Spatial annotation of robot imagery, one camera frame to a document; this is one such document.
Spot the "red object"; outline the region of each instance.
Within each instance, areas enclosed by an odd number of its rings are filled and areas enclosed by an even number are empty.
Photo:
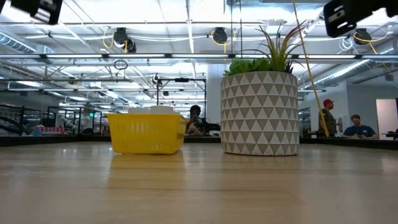
[[[333,102],[334,102],[333,100],[327,99],[327,100],[324,100],[324,101],[323,101],[323,105],[326,106],[326,105],[328,105],[329,103],[333,103]]]

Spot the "yellow basket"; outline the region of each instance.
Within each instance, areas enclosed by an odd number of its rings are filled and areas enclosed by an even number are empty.
[[[109,114],[113,151],[173,154],[183,145],[187,120],[179,114]]]

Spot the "plant pot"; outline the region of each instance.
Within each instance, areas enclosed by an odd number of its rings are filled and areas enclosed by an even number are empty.
[[[297,78],[284,72],[249,72],[221,82],[224,152],[293,156],[299,147]]]

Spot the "ceiling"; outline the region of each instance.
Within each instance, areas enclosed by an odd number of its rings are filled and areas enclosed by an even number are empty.
[[[276,35],[279,26],[281,36],[286,35],[296,26],[291,4],[261,4],[261,0],[242,0],[241,2],[240,10],[238,5],[230,7],[230,4],[226,4],[224,0],[64,0],[60,24],[56,26],[48,26],[40,21],[35,21],[26,13],[10,8],[9,2],[7,2],[0,15],[0,28],[15,35],[27,45],[45,45],[56,54],[124,53],[123,49],[115,45],[108,49],[103,43],[105,41],[106,45],[111,45],[112,41],[108,37],[112,36],[117,27],[127,28],[127,33],[136,43],[138,54],[238,54],[242,49],[261,49],[259,44],[264,43],[265,40],[264,36],[255,30],[259,25],[266,27],[266,31],[271,36]],[[301,0],[298,2],[300,3],[297,8],[298,19],[300,22],[305,21],[307,26],[307,34],[304,39],[308,54],[356,54],[356,51],[359,54],[373,54],[369,44],[350,44],[350,40],[345,40],[345,43],[342,43],[344,37],[332,39],[327,36],[325,23],[320,16],[323,5],[328,1]],[[358,27],[366,28],[373,39],[381,39],[374,43],[375,48],[378,49],[395,37],[394,34],[398,32],[396,22],[397,17],[388,18],[385,10],[381,9],[376,11],[373,16],[359,22]],[[232,40],[232,43],[225,49],[222,45],[216,45],[211,38],[211,32],[215,27],[224,27],[229,37],[228,42]],[[3,54],[20,53],[2,44],[0,44],[0,52]],[[302,48],[296,48],[293,54],[302,54]],[[13,59],[9,62],[39,75],[43,75],[45,72],[45,67],[34,66],[33,60]],[[118,72],[113,67],[114,60],[110,60],[108,64],[101,61],[101,63],[109,65],[109,68],[101,65],[99,60],[78,60],[78,62],[86,64],[98,64],[96,66],[80,65],[79,67],[73,66],[73,61],[70,60],[57,60],[56,62],[68,63],[69,66],[59,69],[60,65],[45,65],[48,67],[47,73],[53,73],[51,78],[90,76],[91,79],[110,79],[116,78]],[[211,62],[165,58],[148,62],[146,59],[134,59],[129,61],[130,67],[120,72],[118,77],[126,77],[132,82],[134,81],[137,83],[135,87],[151,88],[150,84],[155,74],[162,78],[206,78],[209,63],[225,63],[227,67],[229,61]],[[337,65],[339,62],[311,62],[310,67],[314,76],[317,77]],[[307,69],[301,65],[294,64],[293,74],[298,76],[301,82],[308,82]],[[384,81],[382,78],[375,78],[369,83],[380,85]],[[55,84],[74,87],[66,83]],[[119,82],[102,83],[102,87],[124,88],[125,85]],[[200,88],[194,82],[170,83],[170,87]],[[129,101],[148,98],[148,101],[145,101],[148,103],[151,98],[150,95],[144,93],[118,94]],[[166,98],[181,97],[182,93],[170,93]],[[183,97],[199,99],[204,98],[204,93],[202,91],[184,93]]]

